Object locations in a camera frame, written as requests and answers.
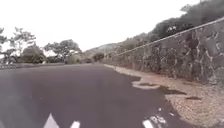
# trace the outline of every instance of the retaining wall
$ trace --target retaining wall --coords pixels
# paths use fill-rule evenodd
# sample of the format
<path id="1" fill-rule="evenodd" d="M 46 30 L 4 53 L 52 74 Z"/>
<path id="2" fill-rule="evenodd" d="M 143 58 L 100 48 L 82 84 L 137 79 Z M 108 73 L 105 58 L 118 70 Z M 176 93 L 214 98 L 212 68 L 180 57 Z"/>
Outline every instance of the retaining wall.
<path id="1" fill-rule="evenodd" d="M 224 83 L 224 19 L 137 47 L 105 63 L 210 84 Z"/>

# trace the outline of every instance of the white road marking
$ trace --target white road marking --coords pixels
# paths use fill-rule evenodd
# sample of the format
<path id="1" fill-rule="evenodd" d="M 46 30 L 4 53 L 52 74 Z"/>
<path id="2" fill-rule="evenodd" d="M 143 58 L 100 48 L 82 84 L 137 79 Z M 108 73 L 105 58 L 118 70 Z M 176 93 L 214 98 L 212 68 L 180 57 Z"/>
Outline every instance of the white road marking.
<path id="1" fill-rule="evenodd" d="M 142 123 L 145 126 L 145 128 L 154 128 L 149 120 L 144 120 Z"/>
<path id="2" fill-rule="evenodd" d="M 56 121 L 54 120 L 53 116 L 50 114 L 45 125 L 44 128 L 59 128 L 58 124 L 56 123 Z"/>
<path id="3" fill-rule="evenodd" d="M 171 116 L 174 116 L 174 114 L 173 114 L 173 113 L 171 113 L 171 112 L 170 112 L 170 115 L 171 115 Z"/>
<path id="4" fill-rule="evenodd" d="M 79 127 L 80 127 L 80 122 L 79 121 L 74 121 L 70 128 L 79 128 Z M 51 114 L 49 115 L 49 117 L 48 117 L 48 119 L 47 119 L 47 121 L 44 125 L 44 128 L 59 128 L 57 122 L 54 120 L 54 118 Z"/>
<path id="5" fill-rule="evenodd" d="M 5 128 L 4 124 L 2 123 L 2 121 L 0 120 L 0 128 Z"/>
<path id="6" fill-rule="evenodd" d="M 79 127 L 80 127 L 80 122 L 74 121 L 70 128 L 79 128 Z"/>

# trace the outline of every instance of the overcast sky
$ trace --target overcast sky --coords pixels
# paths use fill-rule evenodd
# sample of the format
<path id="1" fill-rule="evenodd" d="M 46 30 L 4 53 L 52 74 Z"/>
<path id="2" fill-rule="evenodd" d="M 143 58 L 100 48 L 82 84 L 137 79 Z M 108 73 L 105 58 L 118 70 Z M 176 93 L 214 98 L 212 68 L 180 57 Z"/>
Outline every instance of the overcast sky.
<path id="1" fill-rule="evenodd" d="M 73 39 L 82 50 L 117 43 L 158 22 L 180 16 L 181 7 L 199 0 L 1 0 L 5 34 L 21 27 L 39 46 Z"/>

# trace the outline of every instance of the road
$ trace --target road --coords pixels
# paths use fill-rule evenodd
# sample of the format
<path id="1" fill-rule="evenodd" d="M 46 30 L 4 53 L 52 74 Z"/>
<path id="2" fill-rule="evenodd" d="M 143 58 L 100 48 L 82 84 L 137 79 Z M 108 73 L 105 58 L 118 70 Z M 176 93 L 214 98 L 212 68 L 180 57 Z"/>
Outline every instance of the road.
<path id="1" fill-rule="evenodd" d="M 139 79 L 103 65 L 2 70 L 0 128 L 44 128 L 49 115 L 60 128 L 144 128 L 156 115 L 162 128 L 192 128 L 162 92 L 132 87 Z"/>

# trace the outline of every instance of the roadside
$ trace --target roadside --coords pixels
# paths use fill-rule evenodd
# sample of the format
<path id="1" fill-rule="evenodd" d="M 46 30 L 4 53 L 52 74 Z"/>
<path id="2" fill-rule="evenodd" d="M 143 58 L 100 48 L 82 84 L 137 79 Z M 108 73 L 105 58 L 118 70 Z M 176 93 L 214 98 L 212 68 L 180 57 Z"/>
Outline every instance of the roadside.
<path id="1" fill-rule="evenodd" d="M 143 73 L 111 65 L 105 66 L 122 74 L 141 77 L 140 81 L 133 82 L 133 87 L 144 90 L 158 88 L 161 91 L 178 90 L 186 93 L 186 95 L 177 95 L 176 93 L 165 95 L 182 120 L 200 127 L 224 127 L 224 89 L 221 87 L 202 85 L 183 79 L 168 78 L 154 73 Z"/>

